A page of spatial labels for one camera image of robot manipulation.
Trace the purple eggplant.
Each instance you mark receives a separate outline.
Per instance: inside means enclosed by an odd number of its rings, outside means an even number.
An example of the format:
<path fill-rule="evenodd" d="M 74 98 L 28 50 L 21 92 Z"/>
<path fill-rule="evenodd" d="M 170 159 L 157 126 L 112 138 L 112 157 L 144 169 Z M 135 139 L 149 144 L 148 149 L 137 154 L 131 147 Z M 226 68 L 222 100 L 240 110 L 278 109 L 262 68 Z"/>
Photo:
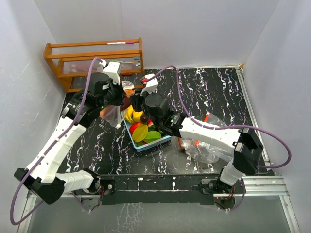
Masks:
<path fill-rule="evenodd" d="M 140 121 L 141 121 L 141 122 L 144 122 L 144 123 L 145 123 L 145 122 L 148 121 L 148 119 L 149 119 L 149 118 L 148 118 L 148 116 L 147 116 L 146 114 L 142 114 L 142 115 L 140 116 Z"/>

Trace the yellow mango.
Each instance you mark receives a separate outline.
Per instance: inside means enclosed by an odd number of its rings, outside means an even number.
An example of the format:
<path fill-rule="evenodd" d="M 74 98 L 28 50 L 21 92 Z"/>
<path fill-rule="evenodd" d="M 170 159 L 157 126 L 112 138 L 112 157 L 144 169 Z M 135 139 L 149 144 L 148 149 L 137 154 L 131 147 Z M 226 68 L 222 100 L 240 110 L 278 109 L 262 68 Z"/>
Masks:
<path fill-rule="evenodd" d="M 143 111 L 140 111 L 140 112 L 134 111 L 134 112 L 132 113 L 132 119 L 133 119 L 133 121 L 134 121 L 135 123 L 141 122 L 141 116 L 142 116 L 143 114 L 144 114 Z"/>

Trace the white dotted zip bag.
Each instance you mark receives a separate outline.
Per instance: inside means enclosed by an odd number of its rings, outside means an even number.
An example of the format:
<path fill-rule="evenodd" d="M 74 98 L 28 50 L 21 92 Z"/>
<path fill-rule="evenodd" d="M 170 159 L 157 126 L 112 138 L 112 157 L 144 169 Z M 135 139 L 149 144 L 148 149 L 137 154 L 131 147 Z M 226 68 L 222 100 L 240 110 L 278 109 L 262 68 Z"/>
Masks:
<path fill-rule="evenodd" d="M 130 105 L 130 97 L 134 94 L 133 89 L 126 89 L 123 99 L 121 99 L 121 105 L 108 105 L 100 111 L 99 117 L 108 122 L 112 127 L 119 129 L 124 117 L 121 115 L 122 111 L 125 111 Z"/>

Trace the watermelon slice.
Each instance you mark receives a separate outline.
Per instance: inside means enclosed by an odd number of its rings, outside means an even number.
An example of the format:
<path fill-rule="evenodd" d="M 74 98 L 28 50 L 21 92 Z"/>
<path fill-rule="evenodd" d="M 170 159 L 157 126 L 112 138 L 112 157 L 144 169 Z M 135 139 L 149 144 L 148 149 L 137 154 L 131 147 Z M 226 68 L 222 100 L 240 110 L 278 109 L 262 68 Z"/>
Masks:
<path fill-rule="evenodd" d="M 148 127 L 150 128 L 150 127 L 153 127 L 153 126 L 154 126 L 154 123 L 153 123 L 150 119 L 148 119 L 147 125 L 148 125 Z"/>

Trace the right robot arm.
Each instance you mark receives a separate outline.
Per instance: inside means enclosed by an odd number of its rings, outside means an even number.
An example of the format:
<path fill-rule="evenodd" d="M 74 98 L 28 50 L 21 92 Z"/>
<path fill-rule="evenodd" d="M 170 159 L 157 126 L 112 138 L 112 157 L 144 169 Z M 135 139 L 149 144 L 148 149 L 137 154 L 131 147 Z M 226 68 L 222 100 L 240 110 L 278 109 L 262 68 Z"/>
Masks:
<path fill-rule="evenodd" d="M 173 111 L 159 93 L 134 94 L 130 97 L 132 107 L 143 111 L 150 120 L 169 136 L 197 139 L 216 146 L 232 156 L 216 180 L 202 187 L 210 193 L 230 193 L 235 183 L 245 175 L 256 173 L 263 144 L 253 129 L 225 129 L 186 114 Z"/>

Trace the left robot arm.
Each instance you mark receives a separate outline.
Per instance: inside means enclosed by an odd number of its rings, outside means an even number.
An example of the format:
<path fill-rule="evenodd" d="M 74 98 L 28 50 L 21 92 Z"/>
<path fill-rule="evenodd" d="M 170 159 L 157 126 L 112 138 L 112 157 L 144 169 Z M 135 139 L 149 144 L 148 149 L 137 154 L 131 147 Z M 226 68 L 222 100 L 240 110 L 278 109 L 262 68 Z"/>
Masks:
<path fill-rule="evenodd" d="M 88 86 L 72 96 L 61 113 L 55 131 L 40 154 L 26 167 L 16 170 L 14 177 L 47 204 L 55 203 L 64 193 L 83 189 L 90 194 L 100 189 L 96 172 L 84 169 L 58 173 L 58 169 L 74 143 L 107 106 L 120 106 L 125 93 L 120 76 L 112 72 L 96 72 Z"/>

